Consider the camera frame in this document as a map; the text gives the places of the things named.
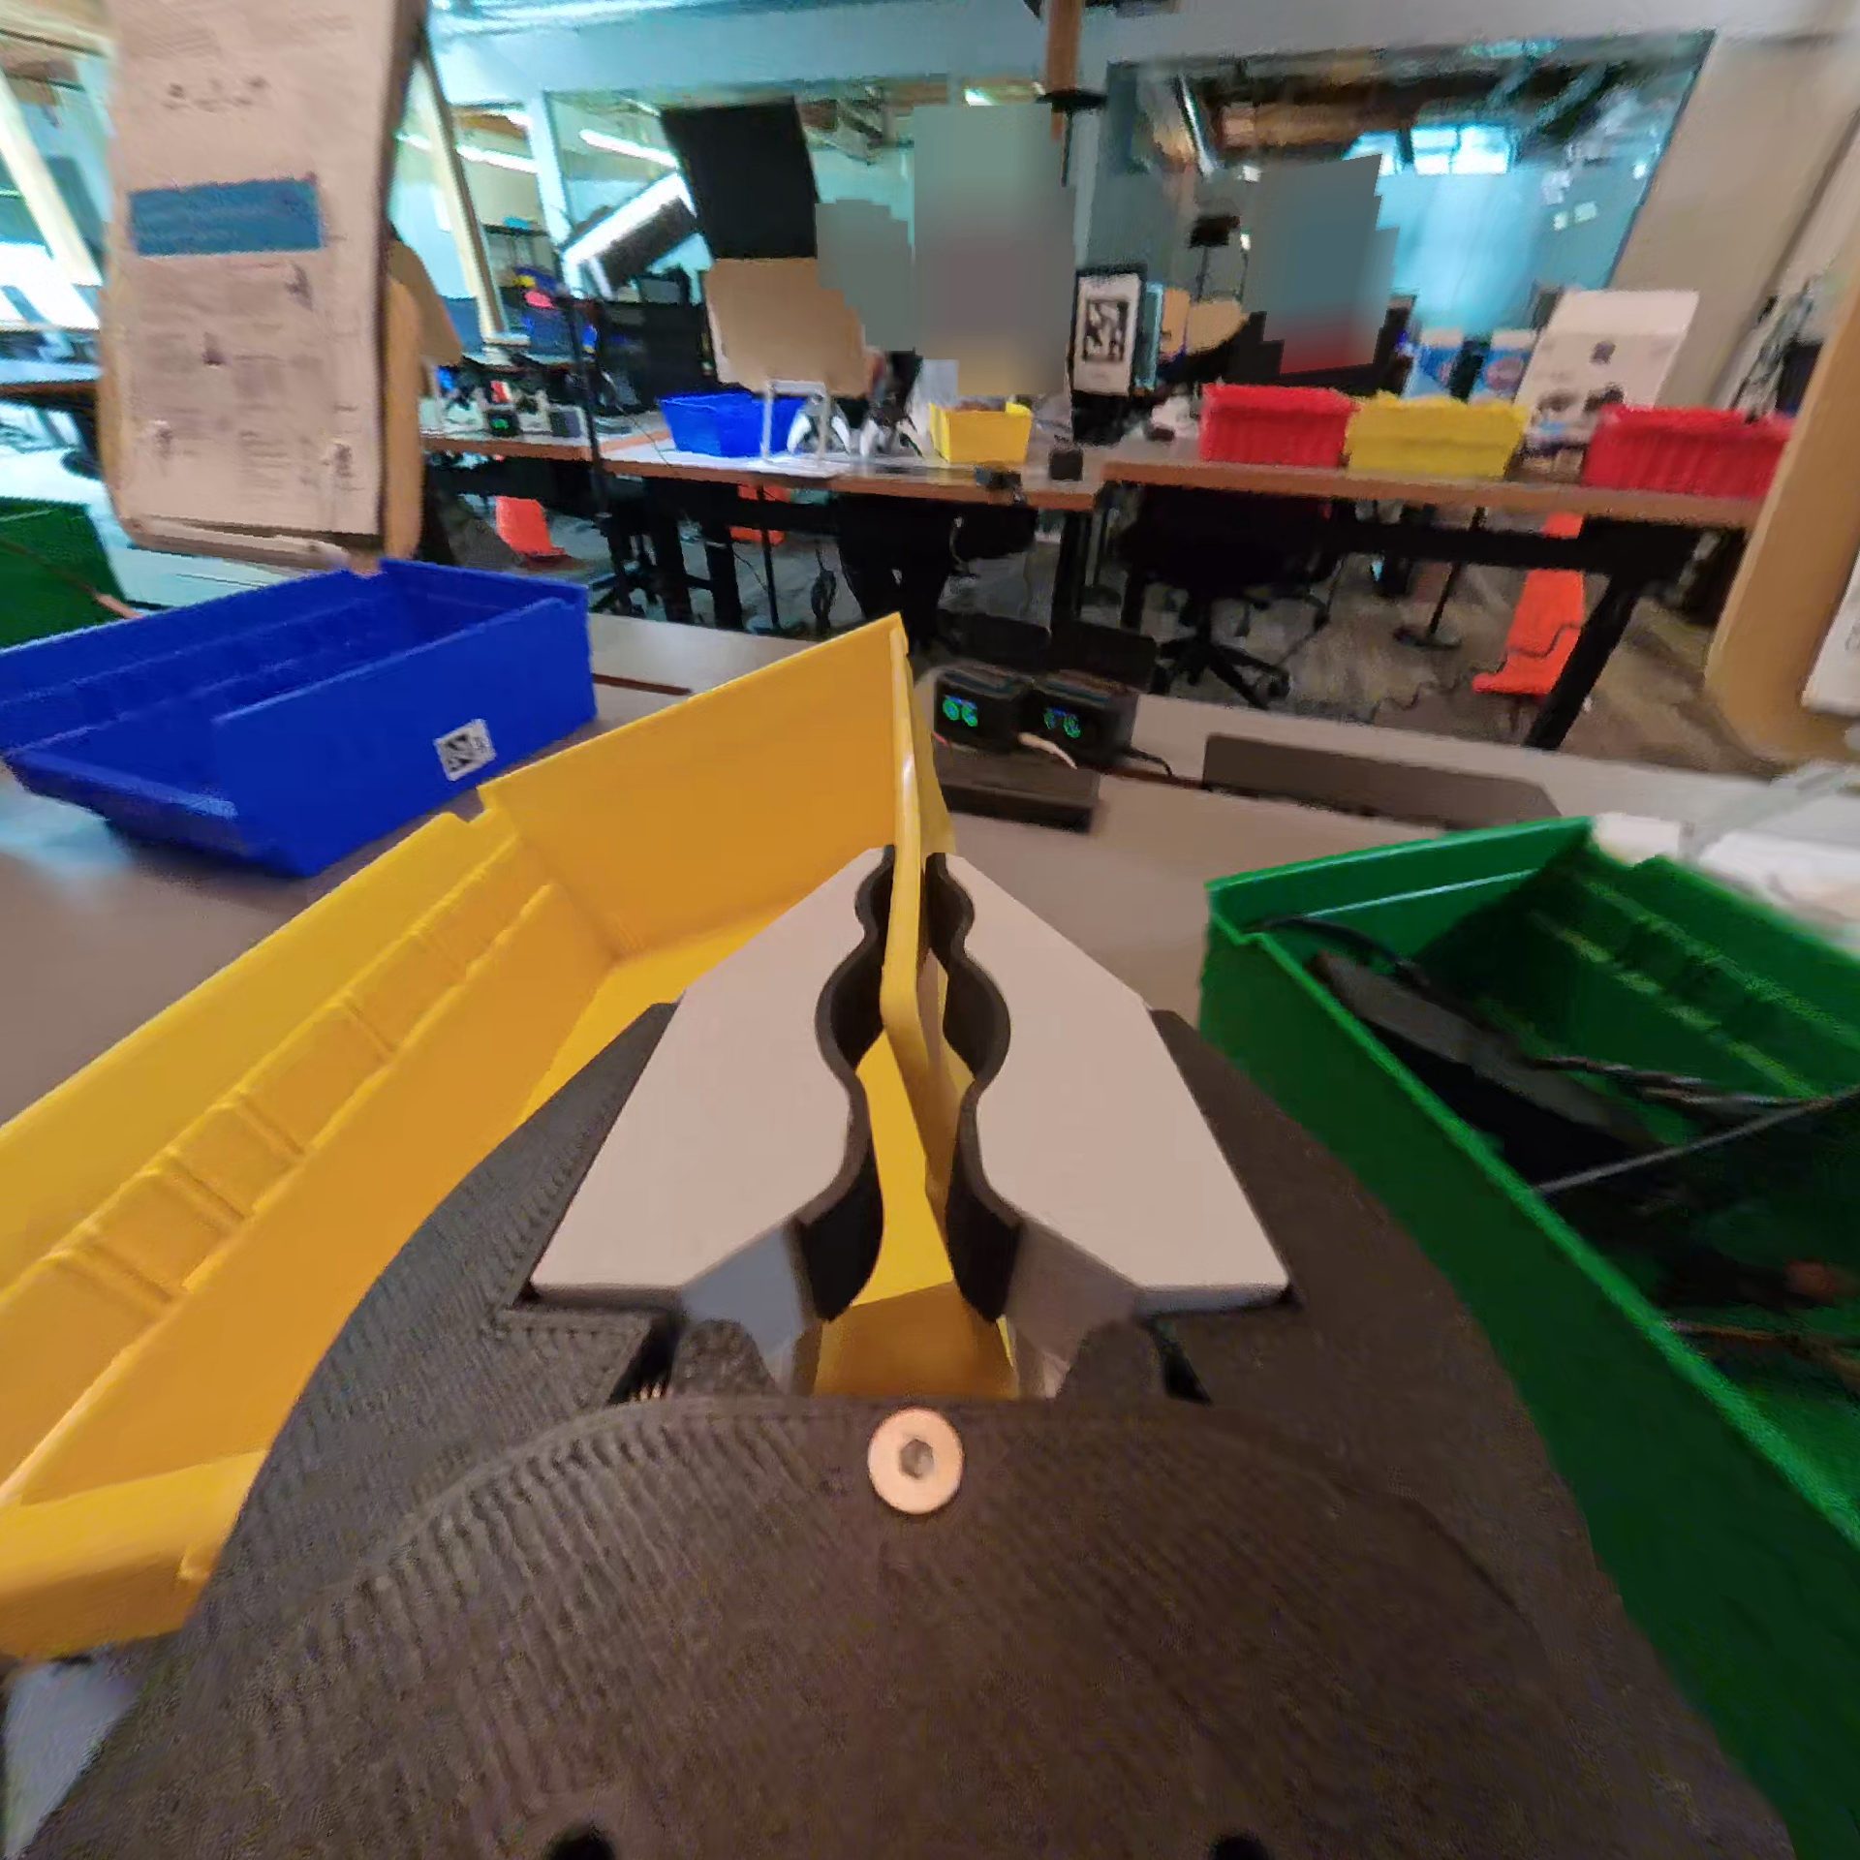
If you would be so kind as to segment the black office chair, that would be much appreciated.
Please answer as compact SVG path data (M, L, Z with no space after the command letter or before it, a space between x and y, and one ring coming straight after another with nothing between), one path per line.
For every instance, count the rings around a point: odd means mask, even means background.
M1151 694L1214 677L1250 709L1270 709L1292 694L1292 671L1217 638L1217 607L1236 601L1244 616L1289 599L1312 615L1306 640L1331 625L1341 556L1305 533L1305 519L1329 515L1325 503L1189 491L1148 486L1139 491L1124 531L1126 585L1119 621L1140 628L1155 587L1182 596L1175 636L1155 649Z

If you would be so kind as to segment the yellow plastic bin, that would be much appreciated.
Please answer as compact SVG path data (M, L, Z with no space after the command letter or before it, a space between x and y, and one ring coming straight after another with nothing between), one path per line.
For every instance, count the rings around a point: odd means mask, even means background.
M483 794L4 1127L4 1658L172 1633L461 1178L858 853L956 848L898 619Z
M1381 393L1354 406L1346 468L1369 478L1499 479L1509 473L1527 429L1527 409L1509 403Z

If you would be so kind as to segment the long wooden workbench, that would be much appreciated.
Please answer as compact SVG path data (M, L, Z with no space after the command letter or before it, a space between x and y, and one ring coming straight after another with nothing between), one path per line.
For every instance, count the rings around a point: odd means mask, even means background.
M1527 733L1539 751L1566 746L1641 599L1686 568L1703 536L1748 536L1765 515L1763 499L1209 461L1148 437L1102 450L1098 473L1106 488L1197 500L1205 528L1226 543L1601 576L1570 661Z

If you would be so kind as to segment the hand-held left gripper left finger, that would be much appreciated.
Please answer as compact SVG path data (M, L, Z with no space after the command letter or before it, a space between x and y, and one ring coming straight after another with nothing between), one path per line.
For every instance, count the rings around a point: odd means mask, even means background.
M862 851L681 993L530 1272L540 1306L729 1322L808 1378L887 1231L862 1063L888 910L890 848Z

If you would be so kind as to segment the black battery charger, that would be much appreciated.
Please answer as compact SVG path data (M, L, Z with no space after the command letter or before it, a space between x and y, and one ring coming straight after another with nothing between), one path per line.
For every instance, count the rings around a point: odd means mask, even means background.
M1027 699L1027 733L1050 743L1074 763L1111 769L1131 742L1133 694L1069 671L1049 671Z
M1033 698L1035 679L1021 671L952 663L935 674L935 734L953 748L1011 755L1024 748Z

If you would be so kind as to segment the white fiducial marker sign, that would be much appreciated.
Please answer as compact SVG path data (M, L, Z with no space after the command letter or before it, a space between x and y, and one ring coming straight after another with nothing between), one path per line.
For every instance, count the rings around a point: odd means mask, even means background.
M1075 397L1126 399L1147 297L1145 268L1081 268L1075 274L1068 376Z

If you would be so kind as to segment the green plastic bin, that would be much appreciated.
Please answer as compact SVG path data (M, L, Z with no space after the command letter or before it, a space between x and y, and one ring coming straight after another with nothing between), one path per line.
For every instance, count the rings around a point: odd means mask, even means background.
M2 499L2 648L132 616L92 515Z
M1312 975L1426 982L1630 1107L1522 1178ZM1856 952L1586 820L1207 886L1201 1034L1422 1246L1798 1856L1856 1856Z

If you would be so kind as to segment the blue plastic bin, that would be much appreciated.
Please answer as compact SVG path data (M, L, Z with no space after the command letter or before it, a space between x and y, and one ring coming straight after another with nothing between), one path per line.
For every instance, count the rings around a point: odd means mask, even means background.
M664 397L659 404L667 448L711 458L764 458L791 453L793 429L810 410L799 394L739 388Z

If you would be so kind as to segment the printed instruction sheet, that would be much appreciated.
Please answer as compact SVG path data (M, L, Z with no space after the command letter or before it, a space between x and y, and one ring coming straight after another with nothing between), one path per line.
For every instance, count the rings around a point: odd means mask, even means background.
M1854 561L1817 661L1802 685L1802 707L1856 723L1860 709L1860 565Z

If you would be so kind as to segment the black square panel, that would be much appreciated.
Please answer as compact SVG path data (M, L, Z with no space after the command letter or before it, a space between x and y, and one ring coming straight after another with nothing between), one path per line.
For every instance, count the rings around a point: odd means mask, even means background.
M715 262L813 262L814 165L798 99L664 108L661 126Z

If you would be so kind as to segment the black USB hub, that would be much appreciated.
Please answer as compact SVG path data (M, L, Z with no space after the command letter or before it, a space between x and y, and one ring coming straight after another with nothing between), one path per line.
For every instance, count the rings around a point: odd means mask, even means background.
M1659 1148L1630 1107L1591 1081L1532 1063L1497 1032L1409 982L1335 952L1316 954L1311 971L1532 1186L1625 1165Z

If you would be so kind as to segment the blue bin with code sticker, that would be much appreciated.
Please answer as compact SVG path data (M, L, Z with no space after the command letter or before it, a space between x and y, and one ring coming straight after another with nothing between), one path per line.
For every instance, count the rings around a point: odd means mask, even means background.
M331 570L2 655L4 763L134 839L313 876L592 724L588 592Z

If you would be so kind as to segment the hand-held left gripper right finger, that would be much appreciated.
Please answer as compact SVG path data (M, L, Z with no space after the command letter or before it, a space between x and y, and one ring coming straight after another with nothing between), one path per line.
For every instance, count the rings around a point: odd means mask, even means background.
M926 861L958 1290L1053 1396L1093 1335L1282 1303L1292 1271L1145 999L961 856Z

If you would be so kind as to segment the small yellow bin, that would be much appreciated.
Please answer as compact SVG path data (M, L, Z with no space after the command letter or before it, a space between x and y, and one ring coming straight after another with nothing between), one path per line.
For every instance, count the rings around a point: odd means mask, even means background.
M1025 403L929 406L935 455L952 468L1019 472L1033 446L1035 409Z

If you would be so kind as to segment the cardboard shield with blue label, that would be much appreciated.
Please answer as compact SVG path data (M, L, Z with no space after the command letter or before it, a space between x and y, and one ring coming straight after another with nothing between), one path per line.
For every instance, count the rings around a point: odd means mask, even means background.
M138 543L379 561L386 197L425 5L120 1L101 431Z

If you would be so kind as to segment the black desk strip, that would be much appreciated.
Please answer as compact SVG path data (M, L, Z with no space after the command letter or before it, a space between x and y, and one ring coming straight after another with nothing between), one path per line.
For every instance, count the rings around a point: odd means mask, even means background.
M1509 829L1563 813L1522 778L1229 734L1207 742L1201 783L1231 798L1445 831Z

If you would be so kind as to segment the black flat box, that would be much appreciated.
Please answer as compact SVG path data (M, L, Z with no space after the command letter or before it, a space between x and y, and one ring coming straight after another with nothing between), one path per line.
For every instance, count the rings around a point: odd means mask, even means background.
M1086 832L1101 805L1098 772L1043 751L994 754L939 742L935 763L952 813Z

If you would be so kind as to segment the red plastic bin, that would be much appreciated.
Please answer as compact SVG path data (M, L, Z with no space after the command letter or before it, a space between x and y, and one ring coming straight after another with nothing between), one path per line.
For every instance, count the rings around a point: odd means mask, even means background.
M1713 406L1603 406L1581 482L1612 491L1763 500L1795 417Z
M1209 462L1335 472L1343 468L1358 401L1337 388L1210 383L1198 416Z

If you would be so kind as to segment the white printed poster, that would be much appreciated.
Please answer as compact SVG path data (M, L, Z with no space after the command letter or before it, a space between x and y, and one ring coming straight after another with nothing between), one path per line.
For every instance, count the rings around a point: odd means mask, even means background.
M1653 406L1699 302L1699 291L1568 291L1515 394L1527 433L1582 444L1608 406Z

